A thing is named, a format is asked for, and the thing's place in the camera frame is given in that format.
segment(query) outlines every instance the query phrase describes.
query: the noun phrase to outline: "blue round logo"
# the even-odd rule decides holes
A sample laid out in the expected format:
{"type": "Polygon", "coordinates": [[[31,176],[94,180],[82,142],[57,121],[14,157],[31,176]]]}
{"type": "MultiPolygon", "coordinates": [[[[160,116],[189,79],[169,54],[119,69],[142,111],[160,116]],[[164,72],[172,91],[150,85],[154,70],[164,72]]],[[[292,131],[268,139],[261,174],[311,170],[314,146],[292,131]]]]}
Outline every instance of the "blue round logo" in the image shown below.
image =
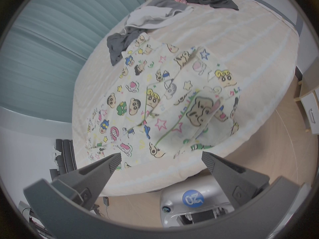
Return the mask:
{"type": "Polygon", "coordinates": [[[188,207],[196,208],[204,203],[204,197],[197,190],[187,190],[183,194],[183,203],[188,207]]]}

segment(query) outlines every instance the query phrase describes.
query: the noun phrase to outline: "teal curtain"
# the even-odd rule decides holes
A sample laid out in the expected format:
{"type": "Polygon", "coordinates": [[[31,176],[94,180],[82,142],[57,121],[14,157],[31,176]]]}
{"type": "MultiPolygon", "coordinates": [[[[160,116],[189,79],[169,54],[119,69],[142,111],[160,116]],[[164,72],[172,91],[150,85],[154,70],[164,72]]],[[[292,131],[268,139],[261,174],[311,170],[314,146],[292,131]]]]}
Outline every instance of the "teal curtain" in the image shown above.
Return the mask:
{"type": "Polygon", "coordinates": [[[0,50],[0,106],[71,122],[75,80],[104,36],[144,0],[31,0],[0,50]]]}

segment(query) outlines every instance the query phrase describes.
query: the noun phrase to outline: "mattress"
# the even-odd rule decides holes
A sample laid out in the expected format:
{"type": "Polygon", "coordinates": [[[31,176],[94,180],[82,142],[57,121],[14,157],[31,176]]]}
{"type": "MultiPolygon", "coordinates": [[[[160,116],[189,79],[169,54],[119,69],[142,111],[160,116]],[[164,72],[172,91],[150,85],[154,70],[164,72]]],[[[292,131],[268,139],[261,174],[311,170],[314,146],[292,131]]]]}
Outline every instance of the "mattress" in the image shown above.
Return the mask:
{"type": "MultiPolygon", "coordinates": [[[[293,79],[299,45],[297,31],[281,16],[253,0],[233,1],[239,11],[192,4],[194,11],[189,16],[147,32],[156,40],[181,48],[205,45],[230,71],[245,68],[254,72],[250,76],[253,83],[241,92],[234,117],[239,130],[209,149],[221,157],[247,141],[274,112],[293,79]]],[[[106,39],[120,32],[125,20],[99,43],[76,80],[72,132],[78,168],[90,164],[85,150],[88,117],[123,68],[122,61],[111,65],[106,39]]],[[[175,159],[161,158],[117,171],[101,196],[149,192],[183,181],[206,168],[201,154],[198,149],[175,159]]]]}

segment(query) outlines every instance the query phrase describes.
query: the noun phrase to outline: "wooden floor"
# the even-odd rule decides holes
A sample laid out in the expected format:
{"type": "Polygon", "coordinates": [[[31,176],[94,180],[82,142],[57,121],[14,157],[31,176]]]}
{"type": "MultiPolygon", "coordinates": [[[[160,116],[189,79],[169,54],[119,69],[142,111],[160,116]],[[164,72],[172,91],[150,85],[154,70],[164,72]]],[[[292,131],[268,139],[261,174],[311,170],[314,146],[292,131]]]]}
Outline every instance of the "wooden floor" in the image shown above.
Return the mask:
{"type": "MultiPolygon", "coordinates": [[[[270,183],[281,175],[299,185],[312,183],[318,159],[318,138],[305,132],[301,104],[293,101],[299,90],[295,77],[271,117],[227,159],[269,175],[270,183]]],[[[162,227],[160,192],[110,197],[109,203],[106,213],[102,198],[97,200],[102,216],[107,219],[123,225],[162,227]]]]}

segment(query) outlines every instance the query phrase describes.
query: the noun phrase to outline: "pile of clothes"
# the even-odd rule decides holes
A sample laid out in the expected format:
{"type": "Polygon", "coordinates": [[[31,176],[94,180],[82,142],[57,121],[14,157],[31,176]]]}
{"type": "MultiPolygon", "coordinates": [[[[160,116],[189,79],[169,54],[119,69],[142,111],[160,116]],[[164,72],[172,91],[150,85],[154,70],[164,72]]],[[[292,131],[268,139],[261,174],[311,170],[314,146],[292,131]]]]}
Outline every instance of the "pile of clothes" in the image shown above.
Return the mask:
{"type": "Polygon", "coordinates": [[[147,6],[129,14],[120,33],[107,38],[112,66],[122,59],[121,52],[126,50],[141,33],[148,29],[168,26],[190,14],[194,8],[187,3],[209,4],[213,8],[238,10],[238,6],[232,0],[152,0],[147,6]]]}

